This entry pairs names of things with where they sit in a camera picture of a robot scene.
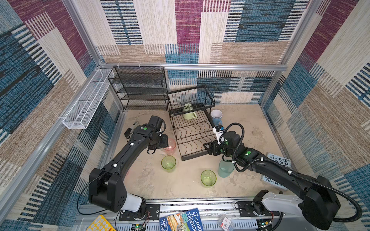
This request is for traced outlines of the clear pink plastic cup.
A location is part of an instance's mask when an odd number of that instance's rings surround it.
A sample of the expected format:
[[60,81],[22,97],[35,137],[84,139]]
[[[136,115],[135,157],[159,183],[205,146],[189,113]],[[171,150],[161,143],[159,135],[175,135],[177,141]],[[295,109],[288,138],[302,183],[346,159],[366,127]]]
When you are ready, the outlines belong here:
[[176,146],[177,142],[172,138],[168,138],[168,147],[164,148],[165,154],[174,155],[174,153],[176,152]]

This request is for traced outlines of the light green ceramic mug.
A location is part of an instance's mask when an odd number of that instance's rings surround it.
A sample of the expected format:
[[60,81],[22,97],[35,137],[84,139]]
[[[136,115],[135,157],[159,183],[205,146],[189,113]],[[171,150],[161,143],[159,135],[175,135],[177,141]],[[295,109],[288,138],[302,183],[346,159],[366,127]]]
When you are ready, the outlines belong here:
[[183,112],[187,112],[187,113],[183,114],[183,118],[185,120],[192,120],[192,119],[198,118],[197,114],[193,112],[193,110],[194,108],[192,104],[185,104],[183,108]]

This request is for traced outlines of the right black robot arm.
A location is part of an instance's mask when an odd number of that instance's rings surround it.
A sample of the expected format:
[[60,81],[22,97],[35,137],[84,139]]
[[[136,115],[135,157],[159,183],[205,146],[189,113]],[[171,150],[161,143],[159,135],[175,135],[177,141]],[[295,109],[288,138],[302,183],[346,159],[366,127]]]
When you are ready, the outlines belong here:
[[[328,230],[333,222],[350,223],[362,217],[363,211],[359,203],[333,188],[325,177],[314,178],[301,174],[273,161],[256,149],[245,147],[242,142],[245,129],[240,123],[231,123],[226,128],[214,125],[213,132],[216,134],[216,140],[203,145],[209,155],[227,157],[237,172],[250,170],[262,174],[294,194],[288,196],[261,190],[253,199],[256,213],[268,210],[295,214],[304,217],[311,225],[321,230]],[[355,207],[353,216],[336,217],[341,208],[339,196]]]

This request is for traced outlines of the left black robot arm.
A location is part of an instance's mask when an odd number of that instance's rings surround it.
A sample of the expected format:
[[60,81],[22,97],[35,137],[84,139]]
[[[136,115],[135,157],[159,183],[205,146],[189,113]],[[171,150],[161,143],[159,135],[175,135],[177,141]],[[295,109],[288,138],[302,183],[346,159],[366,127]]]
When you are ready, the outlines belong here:
[[146,149],[152,155],[158,149],[167,148],[168,136],[164,134],[166,123],[158,116],[151,116],[148,123],[134,128],[127,144],[121,151],[101,169],[94,168],[89,175],[89,183],[82,190],[88,189],[88,202],[102,208],[100,211],[83,213],[80,202],[77,202],[77,212],[80,215],[94,215],[107,210],[112,212],[129,211],[138,218],[146,215],[146,200],[128,193],[124,185],[127,172]]

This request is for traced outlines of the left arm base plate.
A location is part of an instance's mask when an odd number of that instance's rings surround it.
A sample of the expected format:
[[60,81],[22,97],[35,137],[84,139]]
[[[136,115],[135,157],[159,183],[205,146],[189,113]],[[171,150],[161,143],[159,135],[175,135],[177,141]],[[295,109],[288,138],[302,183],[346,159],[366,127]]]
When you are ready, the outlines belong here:
[[124,211],[119,215],[119,221],[144,221],[160,219],[160,204],[147,204],[145,208],[140,208],[137,212]]

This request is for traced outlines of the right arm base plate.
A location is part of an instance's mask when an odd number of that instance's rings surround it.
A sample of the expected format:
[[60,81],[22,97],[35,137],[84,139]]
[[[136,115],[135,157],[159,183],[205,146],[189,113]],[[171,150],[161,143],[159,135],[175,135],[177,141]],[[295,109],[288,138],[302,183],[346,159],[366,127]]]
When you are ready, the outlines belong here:
[[264,206],[255,206],[253,201],[237,201],[234,208],[240,216],[245,217],[279,217],[280,212],[269,211]]

